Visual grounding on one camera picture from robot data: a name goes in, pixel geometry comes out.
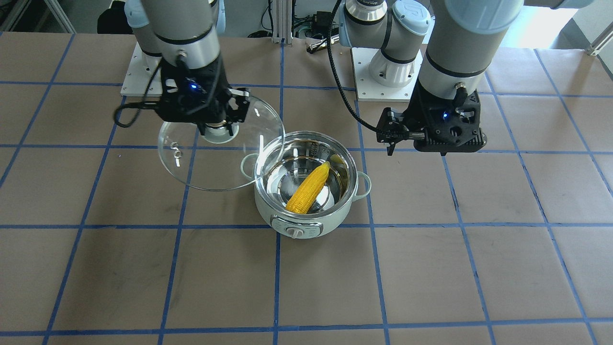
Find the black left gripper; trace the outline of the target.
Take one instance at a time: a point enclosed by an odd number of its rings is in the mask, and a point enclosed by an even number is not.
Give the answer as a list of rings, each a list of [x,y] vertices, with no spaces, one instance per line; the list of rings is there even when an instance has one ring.
[[[407,109],[383,109],[377,122],[376,140],[386,144],[392,156],[396,144],[412,140],[417,151],[471,153],[483,149],[488,137],[480,127],[478,91],[454,88],[451,99],[440,98],[417,84]]]

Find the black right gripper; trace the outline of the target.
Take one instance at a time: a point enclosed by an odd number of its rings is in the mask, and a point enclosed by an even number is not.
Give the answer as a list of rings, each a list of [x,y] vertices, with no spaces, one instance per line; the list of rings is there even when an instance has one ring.
[[[165,122],[196,124],[201,136],[208,126],[225,126],[228,135],[238,134],[238,124],[244,122],[251,103],[247,88],[231,88],[224,64],[214,60],[207,66],[189,69],[184,62],[178,66],[160,61],[162,96],[156,113]]]

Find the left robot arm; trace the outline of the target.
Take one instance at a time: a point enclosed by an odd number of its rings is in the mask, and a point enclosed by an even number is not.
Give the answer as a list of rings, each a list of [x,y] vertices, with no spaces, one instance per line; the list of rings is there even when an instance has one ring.
[[[477,86],[524,6],[581,9],[589,0],[338,0],[340,44],[377,49],[370,75],[387,87],[416,81],[405,111],[386,107],[376,126],[350,108],[392,155],[412,140],[418,151],[472,153],[486,146]]]

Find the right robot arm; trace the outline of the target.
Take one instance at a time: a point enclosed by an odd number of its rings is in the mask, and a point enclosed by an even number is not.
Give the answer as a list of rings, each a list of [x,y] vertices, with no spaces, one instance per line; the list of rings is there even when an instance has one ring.
[[[250,104],[247,88],[227,81],[216,31],[217,1],[128,0],[124,11],[144,53],[160,57],[153,74],[160,75],[162,94],[121,105],[114,112],[152,109],[164,122],[195,124],[208,142],[226,143],[238,134]]]

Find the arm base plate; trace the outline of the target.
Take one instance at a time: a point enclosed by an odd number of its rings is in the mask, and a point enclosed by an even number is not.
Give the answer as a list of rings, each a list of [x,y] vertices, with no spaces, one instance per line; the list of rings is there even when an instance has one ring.
[[[144,96],[146,93],[149,97],[158,97],[162,94],[160,81],[161,72],[159,71],[153,79],[151,85],[145,90],[146,85],[153,74],[153,71],[160,62],[160,57],[149,56],[142,51],[137,43],[132,53],[120,95],[126,97]]]
[[[423,62],[418,50],[406,64],[390,61],[379,49],[351,48],[359,101],[408,102]]]

